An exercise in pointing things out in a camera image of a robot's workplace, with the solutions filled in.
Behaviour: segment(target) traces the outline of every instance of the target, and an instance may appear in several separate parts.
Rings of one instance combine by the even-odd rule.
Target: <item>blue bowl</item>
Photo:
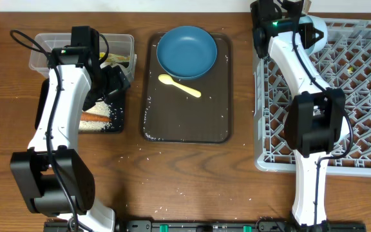
[[[213,67],[217,45],[205,30],[195,26],[180,26],[167,32],[157,46],[161,67],[173,77],[196,79]]]

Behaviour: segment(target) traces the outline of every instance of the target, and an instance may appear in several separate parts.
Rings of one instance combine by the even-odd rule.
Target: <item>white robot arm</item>
[[[108,52],[99,59],[99,37],[103,36],[89,26],[73,27],[70,46],[54,48],[49,55],[43,52],[52,68],[46,80],[48,93],[40,96],[43,112],[37,118],[37,131],[28,150],[13,153],[11,170],[32,213],[68,220],[65,227],[78,220],[80,230],[114,232],[118,227],[115,212],[95,197],[93,175],[77,153],[82,110],[91,108],[100,98],[112,102],[129,87],[120,66],[101,69]],[[56,168],[54,175],[44,175],[49,166]]]
[[[299,19],[300,23],[295,24],[290,17],[299,17],[294,12],[301,11],[302,3],[285,0],[282,4],[289,9],[286,19],[282,19],[279,6],[272,1],[258,0],[251,4],[254,47],[259,58],[269,56],[276,62],[294,97],[294,106],[292,104],[285,118],[285,120],[290,118],[290,122],[285,123],[284,129],[286,141],[296,159],[296,198],[292,207],[292,216],[297,228],[312,227],[316,224],[321,225],[327,220],[324,195],[328,160],[323,158],[331,156],[334,143],[346,137],[349,128],[342,114],[332,113],[338,110],[337,106],[341,105],[342,100],[340,104],[333,103],[332,97],[324,96],[327,93],[322,93],[316,83],[323,89],[328,89],[330,86],[319,75],[309,59],[310,53],[320,51],[327,43],[325,22],[317,17],[303,16]],[[294,28],[297,26],[298,32],[293,38]],[[316,83],[312,83],[301,61]],[[341,90],[335,92],[339,94],[340,99],[343,95],[344,99]],[[322,106],[323,110],[326,110],[327,115],[324,119],[322,117],[319,119],[319,116],[314,114],[317,106]]]

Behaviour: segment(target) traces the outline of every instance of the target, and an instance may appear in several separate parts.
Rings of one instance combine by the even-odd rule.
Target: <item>wooden table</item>
[[[371,19],[371,14],[319,14]],[[30,37],[90,25],[131,34],[138,55],[120,135],[79,135],[79,155],[95,176],[96,193],[121,218],[257,221],[288,218],[295,176],[254,167],[252,35],[249,14],[0,13],[0,231],[42,231],[46,217],[28,212],[10,171],[13,151],[34,134],[43,77],[28,67],[30,51],[9,30]],[[140,98],[150,36],[180,25],[227,34],[234,48],[234,133],[218,145],[164,144],[139,133]],[[328,177],[325,207],[333,221],[363,221],[371,231],[371,179]]]

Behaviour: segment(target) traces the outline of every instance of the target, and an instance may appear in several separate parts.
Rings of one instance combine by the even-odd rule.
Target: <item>brown tray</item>
[[[148,44],[140,131],[145,139],[164,142],[222,143],[233,128],[232,46],[224,34],[211,34],[217,45],[213,67],[195,80],[174,81],[202,93],[191,96],[158,80],[166,72],[157,60],[157,45],[164,35],[153,35]]]

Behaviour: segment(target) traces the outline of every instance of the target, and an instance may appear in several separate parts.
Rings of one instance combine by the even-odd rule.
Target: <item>gray dish rack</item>
[[[371,177],[371,21],[324,20],[328,43],[310,60],[331,86],[346,93],[346,111],[354,125],[350,155],[330,161],[327,173]],[[259,60],[253,51],[255,165],[262,171],[294,172],[294,155],[283,138],[283,117],[291,102],[289,88],[274,61]],[[339,141],[333,155],[342,154],[346,142],[348,138]]]

